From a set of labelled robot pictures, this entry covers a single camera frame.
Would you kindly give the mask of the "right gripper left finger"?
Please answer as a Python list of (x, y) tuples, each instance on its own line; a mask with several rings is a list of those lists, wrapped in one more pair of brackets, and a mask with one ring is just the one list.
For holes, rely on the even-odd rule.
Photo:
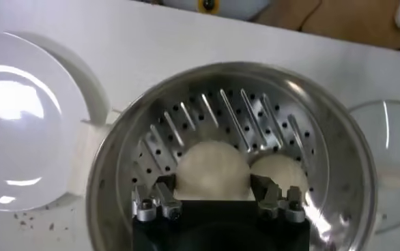
[(177, 200), (173, 191), (176, 176), (159, 176), (149, 188), (145, 184), (134, 185), (132, 192), (132, 214), (139, 222), (151, 222), (162, 216), (168, 220), (177, 220), (182, 214), (182, 202)]

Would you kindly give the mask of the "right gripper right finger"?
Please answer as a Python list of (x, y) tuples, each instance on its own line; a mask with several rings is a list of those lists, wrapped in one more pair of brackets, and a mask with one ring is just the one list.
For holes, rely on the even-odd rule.
[(283, 215), (288, 222), (305, 221), (302, 192), (298, 186), (290, 186), (283, 196), (279, 185), (269, 177), (252, 174), (250, 184), (262, 218), (275, 220)]

